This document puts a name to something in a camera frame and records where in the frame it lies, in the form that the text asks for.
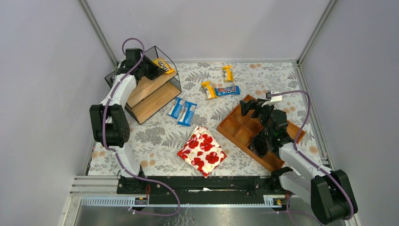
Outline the yellow m&m candy bag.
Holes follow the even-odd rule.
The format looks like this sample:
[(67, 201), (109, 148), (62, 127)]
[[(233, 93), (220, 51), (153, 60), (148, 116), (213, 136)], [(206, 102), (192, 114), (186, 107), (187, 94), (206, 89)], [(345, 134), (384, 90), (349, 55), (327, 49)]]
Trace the yellow m&m candy bag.
[(156, 58), (152, 62), (156, 64), (160, 69), (162, 69), (165, 74), (170, 74), (175, 71), (175, 69), (170, 66), (163, 58)]

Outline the blue white candy bar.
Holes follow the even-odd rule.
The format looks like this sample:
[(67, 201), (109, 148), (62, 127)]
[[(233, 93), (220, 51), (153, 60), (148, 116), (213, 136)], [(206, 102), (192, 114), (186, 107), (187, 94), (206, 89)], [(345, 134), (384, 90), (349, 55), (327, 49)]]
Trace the blue white candy bar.
[(174, 119), (178, 119), (181, 110), (185, 106), (186, 100), (175, 97), (175, 103), (173, 104), (172, 108), (168, 111), (167, 115), (171, 116)]
[(192, 102), (185, 102), (184, 112), (182, 117), (178, 120), (177, 124), (189, 127), (196, 110), (197, 104)]

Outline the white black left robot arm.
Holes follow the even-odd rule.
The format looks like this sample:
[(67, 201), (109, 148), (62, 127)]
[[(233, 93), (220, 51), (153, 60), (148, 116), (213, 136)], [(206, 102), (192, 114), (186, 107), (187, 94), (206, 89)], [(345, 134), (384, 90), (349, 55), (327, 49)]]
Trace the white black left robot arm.
[(143, 77), (152, 81), (166, 70), (156, 65), (139, 48), (126, 49), (125, 57), (110, 92), (100, 104), (91, 105), (89, 114), (94, 140), (112, 152), (120, 167), (120, 175), (139, 179), (142, 168), (126, 147), (130, 128), (124, 112), (125, 105)]

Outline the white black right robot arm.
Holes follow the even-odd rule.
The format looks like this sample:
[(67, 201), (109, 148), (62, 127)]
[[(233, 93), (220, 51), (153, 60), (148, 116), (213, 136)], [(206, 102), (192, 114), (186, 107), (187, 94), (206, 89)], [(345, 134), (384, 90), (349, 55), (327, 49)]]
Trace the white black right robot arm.
[(242, 116), (250, 114), (262, 125), (262, 130), (252, 139), (250, 149), (261, 157), (271, 153), (289, 165), (271, 173), (273, 187), (302, 198), (324, 225), (348, 220), (358, 212), (348, 175), (343, 170), (317, 164), (302, 152), (288, 134), (284, 111), (266, 105), (264, 99), (241, 100), (239, 105)]

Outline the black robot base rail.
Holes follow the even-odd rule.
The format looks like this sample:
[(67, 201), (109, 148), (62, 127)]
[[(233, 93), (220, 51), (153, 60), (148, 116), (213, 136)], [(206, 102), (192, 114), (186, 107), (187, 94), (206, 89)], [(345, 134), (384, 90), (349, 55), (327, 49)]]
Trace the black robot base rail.
[(150, 204), (263, 204), (265, 195), (284, 198), (286, 191), (269, 176), (120, 177), (117, 194), (143, 195)]

